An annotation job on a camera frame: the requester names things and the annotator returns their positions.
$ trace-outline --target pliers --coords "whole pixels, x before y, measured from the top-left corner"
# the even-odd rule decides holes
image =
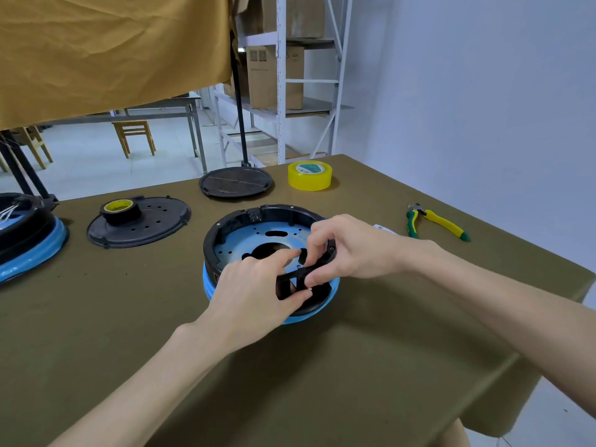
[[[453,233],[457,238],[460,238],[463,241],[470,241],[470,236],[464,229],[453,224],[451,221],[440,217],[432,210],[424,210],[419,203],[416,203],[415,205],[409,205],[408,212],[406,213],[406,217],[408,217],[408,235],[410,237],[419,238],[418,232],[416,232],[416,226],[414,225],[414,221],[416,221],[418,218],[419,213],[429,221],[432,221],[439,226],[443,226],[449,232]]]

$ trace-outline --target cardboard box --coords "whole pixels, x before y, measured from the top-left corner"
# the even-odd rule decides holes
[[[277,107],[277,60],[275,46],[248,47],[250,106],[263,110]],[[304,47],[286,48],[286,78],[304,78]],[[303,83],[286,83],[286,109],[301,110]]]
[[[246,52],[238,52],[238,56],[240,57],[240,63],[238,66],[238,79],[240,80],[240,94],[242,97],[250,97],[250,87],[249,87],[249,70],[246,66]],[[236,99],[236,92],[234,90],[234,77],[230,77],[229,79],[230,84],[223,84],[223,92],[224,94],[232,97],[234,100]]]
[[[277,0],[249,0],[239,15],[246,36],[277,30]],[[325,0],[286,0],[286,37],[322,38]]]

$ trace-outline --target tiled floor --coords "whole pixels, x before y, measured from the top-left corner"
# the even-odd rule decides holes
[[[207,170],[222,167],[217,128],[199,112]],[[23,148],[50,193],[60,200],[148,187],[178,180],[198,179],[201,162],[192,152],[188,122],[184,118],[150,120],[157,152],[151,155],[144,136],[129,138],[131,155],[124,157],[110,123],[55,126],[42,132],[54,163],[42,170]],[[242,154],[230,146],[228,166],[239,165]],[[0,172],[0,192],[20,191],[11,174]],[[473,447],[508,447],[496,439],[468,431]]]

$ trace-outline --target tape roll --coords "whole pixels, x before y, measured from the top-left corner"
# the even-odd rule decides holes
[[[101,216],[108,224],[119,226],[141,217],[141,209],[132,199],[116,199],[101,207]]]
[[[332,184],[332,167],[322,161],[296,161],[288,166],[288,183],[304,191],[319,191]]]

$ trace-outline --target blue and black round device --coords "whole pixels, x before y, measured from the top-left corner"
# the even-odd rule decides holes
[[[282,204],[238,210],[220,219],[211,227],[203,243],[203,287],[207,298],[211,300],[213,297],[215,286],[228,263],[248,256],[264,259],[285,248],[301,249],[302,253],[284,267],[286,274],[277,278],[278,298],[284,299],[294,291],[304,290],[304,278],[307,274],[331,262],[336,255],[335,242],[331,240],[327,244],[327,250],[314,265],[304,266],[310,226],[322,219],[322,216],[309,210]],[[284,324],[296,323],[315,315],[329,304],[338,286],[339,278],[336,278],[313,287],[312,297],[290,315]]]
[[[55,203],[0,193],[0,282],[35,268],[60,251],[68,230],[52,214]]]

